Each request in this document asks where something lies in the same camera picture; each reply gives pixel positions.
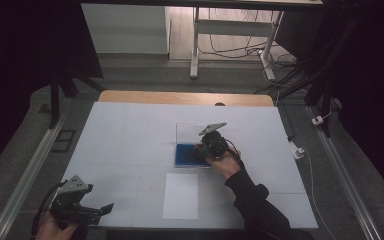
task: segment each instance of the white desk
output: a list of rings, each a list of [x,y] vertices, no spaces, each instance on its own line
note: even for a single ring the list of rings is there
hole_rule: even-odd
[[[243,153],[255,183],[293,228],[316,228],[277,108],[97,102],[64,175],[94,189],[82,205],[114,202],[99,226],[119,228],[241,229],[234,195],[213,169],[174,168],[177,123],[227,122],[220,133]],[[198,220],[163,219],[167,173],[198,175]]]

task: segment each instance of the white paper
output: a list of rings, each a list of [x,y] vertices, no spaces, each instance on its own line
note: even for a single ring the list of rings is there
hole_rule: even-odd
[[[198,219],[198,175],[167,173],[164,219]]]

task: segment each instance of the hand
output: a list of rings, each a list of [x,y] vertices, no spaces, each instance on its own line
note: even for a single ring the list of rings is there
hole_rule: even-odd
[[[78,226],[69,224],[66,229],[61,230],[57,220],[48,212],[36,235],[36,240],[69,240]]]
[[[206,158],[207,162],[211,164],[217,171],[219,171],[226,179],[230,178],[233,174],[241,170],[238,162],[235,157],[232,156],[229,152],[225,152],[222,156],[217,159]]]

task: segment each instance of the black sleeve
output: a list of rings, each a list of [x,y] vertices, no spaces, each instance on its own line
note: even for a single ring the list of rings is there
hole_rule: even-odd
[[[225,184],[236,196],[234,205],[245,219],[248,239],[296,239],[288,219],[266,200],[268,189],[262,184],[256,186],[245,170],[232,175]]]

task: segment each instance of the white wall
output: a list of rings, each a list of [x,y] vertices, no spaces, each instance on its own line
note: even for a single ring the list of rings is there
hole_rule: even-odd
[[[167,54],[167,7],[82,4],[97,53]]]

